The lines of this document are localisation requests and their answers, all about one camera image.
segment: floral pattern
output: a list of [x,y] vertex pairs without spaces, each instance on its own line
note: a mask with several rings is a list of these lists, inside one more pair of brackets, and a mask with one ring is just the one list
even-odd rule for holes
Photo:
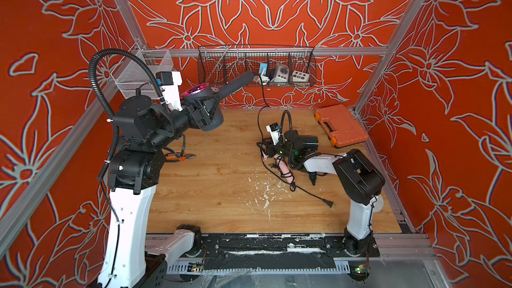
[[[386,46],[409,1],[129,0],[152,48],[252,43],[358,49]],[[343,63],[336,68],[334,61]],[[352,106],[371,73],[365,69],[376,60],[362,55],[321,56],[317,62],[319,76],[315,86],[273,88],[265,96],[271,100],[270,105]],[[193,58],[180,58],[175,65],[180,67],[185,82],[198,81]],[[347,67],[350,71],[338,70]],[[261,98],[260,89],[244,89],[224,105],[249,108],[259,105]]]
[[361,112],[455,287],[512,285],[512,32],[492,22],[509,5],[425,0]]
[[[6,109],[9,125],[0,131],[0,217],[34,182],[92,102],[87,74],[91,56],[133,44],[113,0],[5,0],[1,6],[19,13],[1,22],[8,40],[16,43],[1,61],[2,103],[15,101],[16,107]],[[100,86],[120,61],[101,60]],[[89,142],[91,153],[77,152],[45,196],[0,261],[0,286],[84,286],[100,271],[110,212],[94,182],[96,172],[79,177],[73,172],[84,161],[103,160],[108,131],[103,127],[94,135],[98,140]]]

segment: wire basket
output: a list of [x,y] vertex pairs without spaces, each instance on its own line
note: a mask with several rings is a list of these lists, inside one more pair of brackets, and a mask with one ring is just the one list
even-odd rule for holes
[[[265,46],[265,45],[226,45],[200,46],[197,70],[199,83],[208,81],[210,86],[220,87],[235,77],[251,70],[259,72],[260,63],[266,63],[271,72],[279,64],[288,67],[287,82],[269,82],[267,87],[311,87],[317,83],[317,61],[313,47]],[[305,82],[293,80],[292,73],[300,71],[308,74]],[[247,86],[259,87],[260,83],[252,81]]]
[[[160,64],[158,65],[148,64],[148,61],[144,59],[140,50],[138,50],[135,55],[139,57],[140,60],[144,61],[144,63],[146,63],[153,75],[159,71],[172,71],[174,66],[173,59],[170,56],[169,51],[166,51]],[[159,99],[156,91],[150,83],[149,78],[147,77],[147,74],[135,61],[130,60],[128,66],[126,66],[119,77],[114,78],[114,80],[116,82],[117,88],[126,99],[135,96],[135,90],[137,88],[140,88],[141,94],[146,95],[151,99]]]

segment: black cable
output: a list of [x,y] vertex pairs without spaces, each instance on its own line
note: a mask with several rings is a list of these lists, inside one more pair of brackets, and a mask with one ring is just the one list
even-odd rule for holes
[[112,270],[110,271],[110,278],[107,281],[105,288],[107,288],[110,284],[110,281],[112,280],[112,275],[114,274],[114,265],[116,264],[116,257],[117,257],[117,249],[119,248],[119,233],[121,232],[121,223],[119,222],[119,217],[117,216],[116,210],[112,207],[112,203],[109,200],[108,195],[106,194],[106,190],[103,186],[103,181],[99,181],[101,186],[101,192],[105,196],[106,202],[109,204],[110,210],[114,214],[114,217],[116,217],[116,223],[117,223],[117,240],[116,240],[116,249],[114,250],[114,260],[112,262]]
[[[375,203],[372,202],[372,206],[371,206],[371,209],[370,209],[370,220],[368,221],[368,228],[370,229],[370,233],[369,235],[370,236],[373,236],[373,230],[372,230],[372,214],[373,214],[373,208],[374,208],[374,205]],[[365,264],[365,270],[366,270],[366,278],[368,278],[368,271],[370,269],[370,258],[369,258],[369,250],[370,250],[370,243],[368,243],[368,246],[366,246],[366,264]]]
[[142,88],[142,87],[144,87],[144,86],[145,86],[145,85],[147,85],[147,84],[150,84],[150,82],[148,81],[148,82],[143,83],[142,85],[140,85],[140,86],[139,86],[139,89],[140,89],[140,88]]
[[[91,58],[91,61],[89,61],[89,68],[87,72],[89,73],[89,81],[91,82],[91,86],[93,88],[94,93],[96,94],[96,98],[98,99],[99,103],[103,106],[103,109],[105,109],[105,112],[107,115],[109,115],[109,118],[112,120],[114,118],[114,111],[112,110],[112,107],[110,106],[109,102],[106,100],[105,96],[103,95],[103,92],[101,91],[101,87],[98,84],[98,78],[96,77],[96,68],[98,67],[98,63],[101,59],[108,55],[112,54],[118,54],[125,57],[128,57],[135,61],[141,68],[146,72],[147,76],[150,78],[150,81],[155,88],[155,91],[157,92],[158,98],[160,98],[163,105],[165,105],[165,99],[163,98],[162,90],[160,89],[160,86],[158,86],[158,82],[155,79],[155,76],[153,76],[153,73],[149,69],[149,67],[144,63],[144,61],[140,60],[136,55],[129,53],[128,51],[124,51],[122,49],[117,48],[108,48],[98,51],[93,55]],[[103,167],[100,170],[100,173],[98,175],[98,180],[102,181],[103,177],[106,174],[106,171],[109,168],[110,160],[112,160],[118,143],[119,138],[119,127],[112,122],[112,142],[110,144],[110,148],[108,151],[108,155],[106,157],[105,163],[103,164]]]
[[275,158],[275,161],[276,161],[276,167],[277,169],[279,170],[279,174],[281,175],[281,178],[288,178],[288,177],[292,177],[293,179],[291,179],[291,182],[290,183],[293,183],[295,182],[295,176],[293,175],[293,173],[291,172],[291,170],[288,172],[288,173],[283,173],[283,171],[281,170],[281,168],[279,167],[279,164],[281,162],[285,163],[286,165],[286,162],[284,160],[284,157],[279,155],[277,158]]
[[288,115],[288,124],[290,125],[290,140],[289,140],[290,153],[288,154],[288,166],[290,167],[290,169],[297,170],[298,166],[295,166],[295,167],[292,166],[292,163],[294,162],[293,157],[291,156],[292,150],[293,150],[293,135],[292,135],[293,126],[291,123],[291,113],[288,110],[285,110],[283,112],[283,114],[281,115],[281,125],[279,127],[279,137],[282,138],[281,142],[283,143],[285,141],[285,136],[283,134],[283,125],[285,123],[285,115]]
[[170,279],[167,279],[167,278],[163,278],[163,280],[170,281],[170,282],[179,282],[179,283],[192,282],[192,279],[190,281],[178,281],[178,280],[170,280]]
[[142,85],[140,85],[138,88],[135,88],[135,95],[140,96],[140,94],[141,94],[140,88],[142,88],[144,85],[147,85],[147,84],[150,84],[150,82],[145,82]]
[[176,159],[166,159],[165,160],[166,163],[177,163],[178,161],[180,161],[180,158],[182,158],[183,155],[185,154],[185,140],[186,140],[185,135],[183,135],[183,144],[181,146],[180,154],[177,154],[176,151],[172,150],[169,147],[163,147],[163,149],[170,152],[170,153],[165,154],[165,157],[168,157],[169,155],[173,155],[174,157],[176,157]]
[[345,156],[345,155],[340,155],[340,154],[334,155],[332,153],[323,153],[323,152],[318,152],[318,154],[320,154],[320,155],[327,155],[327,156],[333,156],[333,157],[340,157],[340,158]]
[[295,168],[299,168],[300,166],[302,166],[308,159],[311,159],[313,157],[317,157],[317,156],[320,156],[320,155],[322,155],[322,154],[319,153],[319,152],[313,152],[310,155],[307,155],[306,157],[304,157],[304,159],[302,159],[301,162],[299,162],[299,164],[296,165]]
[[[259,109],[259,112],[258,112],[258,129],[259,129],[259,133],[261,134],[261,140],[263,141],[263,131],[261,130],[261,125],[259,124],[259,114],[261,113],[261,111],[264,109],[264,108],[267,108],[267,107],[270,107],[265,99],[265,91],[263,89],[263,82],[261,80],[261,75],[258,74],[259,76],[259,82],[261,83],[261,93],[263,95],[263,101],[265,103],[265,106],[261,107]],[[289,117],[289,121],[290,121],[290,134],[291,134],[291,115]],[[309,191],[305,190],[304,188],[300,187],[300,186],[297,186],[297,184],[295,184],[295,181],[292,181],[292,183],[288,183],[286,182],[286,180],[282,179],[281,177],[279,177],[276,173],[274,173],[272,170],[270,170],[267,165],[265,164],[265,162],[263,161],[263,151],[259,151],[260,152],[260,155],[261,155],[261,163],[263,164],[263,167],[265,167],[266,170],[268,170],[270,173],[272,173],[272,175],[276,176],[280,181],[284,182],[285,184],[289,185],[290,186],[290,190],[291,191],[295,191],[297,188],[304,191],[306,194],[310,195],[310,196],[313,196],[315,198],[318,198],[320,199],[321,201],[323,201],[326,205],[328,205],[330,208],[332,208],[332,205],[334,204],[334,202],[332,201],[328,201],[327,199],[323,199],[321,197],[318,197],[317,195],[314,195],[312,193],[310,193]]]

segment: metal rod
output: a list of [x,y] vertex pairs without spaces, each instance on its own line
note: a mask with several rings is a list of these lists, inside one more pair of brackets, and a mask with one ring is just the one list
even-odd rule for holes
[[[362,127],[365,127],[364,123],[362,122],[361,116],[358,114],[354,114],[354,117],[357,119],[359,124]],[[400,198],[398,197],[398,194],[396,193],[395,188],[393,187],[393,182],[391,182],[391,179],[389,178],[389,175],[386,172],[386,168],[382,164],[381,159],[379,158],[379,154],[377,150],[375,149],[375,146],[373,145],[372,139],[368,138],[366,141],[363,142],[366,151],[368,152],[368,159],[377,167],[377,169],[382,173],[382,176],[384,177],[384,180],[386,183],[384,184],[383,190],[386,193],[387,201],[389,202],[391,209],[393,210],[393,213],[395,214],[395,217],[397,221],[403,222],[405,221],[407,223],[408,228],[411,230],[411,232],[416,232],[416,229],[413,226],[413,223],[409,219],[409,216],[407,215],[406,209],[403,207],[402,202],[400,201]]]
[[[121,73],[130,61],[131,59],[125,59],[117,68],[117,72]],[[102,91],[105,98],[110,101],[119,90],[114,81],[107,81]],[[18,234],[25,227],[27,221],[52,188],[84,138],[96,124],[102,112],[103,107],[98,99],[94,99],[62,143],[51,154],[42,169],[39,170],[20,197],[0,219],[0,259],[3,258]]]
[[226,45],[226,48],[225,48],[224,52],[221,54],[221,58],[219,58],[219,61],[217,61],[217,63],[215,64],[215,67],[213,68],[213,70],[211,71],[210,75],[208,76],[208,78],[206,78],[206,80],[204,82],[207,83],[208,80],[210,80],[211,75],[215,72],[215,69],[217,69],[217,66],[219,66],[219,64],[221,63],[221,60],[224,59],[224,55],[226,55],[226,53],[229,50],[229,48],[231,48],[231,44],[227,44]]
[[133,10],[131,9],[130,2],[128,2],[128,0],[114,1],[117,5],[119,13],[125,21],[126,27],[128,28],[128,31],[130,32],[130,35],[133,38],[133,41],[137,44],[137,46],[140,49],[148,48],[146,39],[144,38],[144,34],[142,33],[142,29],[140,28],[137,18],[135,18]]
[[[209,53],[223,53],[224,48],[208,48],[205,51]],[[313,51],[313,48],[304,47],[280,47],[280,48],[237,48],[238,53],[267,53],[272,51],[273,53],[297,53],[304,52],[308,53]],[[142,50],[145,59],[163,59],[164,54],[169,51],[171,57],[198,57],[197,49],[146,49]],[[316,47],[314,49],[315,56],[337,56],[337,55],[385,55],[387,47]]]
[[386,70],[387,65],[393,59],[393,55],[398,49],[398,46],[402,42],[404,36],[409,29],[409,26],[412,24],[414,17],[418,14],[421,5],[425,0],[411,0],[409,5],[407,6],[406,11],[404,12],[400,22],[396,26],[395,32],[391,37],[391,40],[388,45],[388,50],[386,55],[380,59],[375,67],[375,70],[370,75],[370,78],[366,81],[366,85],[362,93],[357,98],[354,106],[355,113],[361,113],[363,106],[366,104],[366,101],[370,97],[370,94],[373,92],[373,88],[377,84],[377,81],[382,76],[384,71]]

